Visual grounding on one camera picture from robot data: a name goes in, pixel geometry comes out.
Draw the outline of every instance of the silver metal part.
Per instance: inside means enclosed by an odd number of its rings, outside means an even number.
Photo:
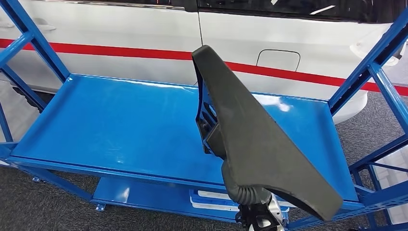
[[[270,199],[268,209],[269,212],[273,215],[274,218],[279,222],[279,224],[283,223],[283,214],[281,211],[281,207],[279,206],[278,200],[276,199],[275,194],[271,193],[272,197]]]
[[[278,200],[276,199],[275,194],[271,193],[271,199],[268,205],[268,210],[271,213],[271,215],[279,222],[279,225],[277,226],[277,231],[284,231],[284,228],[282,226],[283,214],[280,208],[281,207],[279,206],[279,203],[278,203]],[[257,223],[258,223],[258,226],[261,228],[271,225],[270,221],[264,218],[257,220]],[[249,227],[248,231],[254,231],[254,228],[252,225]]]

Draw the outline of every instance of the red stripe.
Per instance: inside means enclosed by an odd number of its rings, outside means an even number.
[[[12,39],[0,38],[0,48],[6,48]],[[50,43],[56,52],[60,53],[74,53],[74,54],[92,54],[92,55],[108,55],[108,56],[122,56],[122,57],[137,57],[137,58],[154,58],[154,59],[172,59],[172,60],[191,60],[191,52],[188,51],[167,51],[141,48],[126,48],[126,47],[107,47],[95,45],[82,44],[67,44],[67,43]],[[27,44],[24,50],[33,51],[31,44]],[[303,82],[325,84],[331,86],[340,86],[345,79],[329,76],[314,75],[308,73],[287,71],[274,69],[269,67],[254,66],[248,64],[239,64],[226,62],[233,71],[263,75],[269,77],[277,77],[291,80],[298,80]],[[408,96],[408,88],[395,86],[400,95]],[[375,83],[366,83],[362,90],[380,92]]]

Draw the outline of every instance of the blue metal cart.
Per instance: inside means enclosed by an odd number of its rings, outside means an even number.
[[[0,0],[0,4],[22,32],[0,53],[0,69],[42,112],[21,141],[13,142],[0,106],[0,125],[7,141],[0,144],[0,160],[96,204],[97,210],[109,204],[236,221],[236,212],[195,208],[190,202],[191,191],[226,192],[223,161],[204,154],[203,139],[194,121],[202,88],[72,74],[17,0]],[[332,121],[332,116],[372,77],[404,132],[408,131],[407,107],[382,70],[408,39],[407,23],[408,9],[328,101],[253,94],[343,200],[331,220],[408,202],[408,182],[380,189],[373,172],[373,166],[408,172],[375,163],[407,145],[408,135],[347,166]],[[64,83],[48,105],[7,65],[30,42]],[[362,184],[359,172],[365,169],[375,191]],[[88,193],[49,170],[94,175],[100,181],[95,192]],[[372,230],[408,230],[408,223],[376,227],[372,215],[369,220]],[[297,230],[322,223],[310,216],[285,228]]]

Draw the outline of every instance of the tinted window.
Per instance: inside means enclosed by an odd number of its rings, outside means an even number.
[[[388,23],[403,11],[406,0],[198,0],[206,9],[233,10],[292,17]]]

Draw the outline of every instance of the white car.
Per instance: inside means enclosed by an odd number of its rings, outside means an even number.
[[[319,99],[333,95],[406,6],[406,0],[20,2],[73,73],[195,84],[190,52],[207,44],[250,91]],[[20,34],[1,11],[0,47]],[[61,85],[31,47],[9,66],[36,90]],[[366,103],[361,90],[335,123]]]

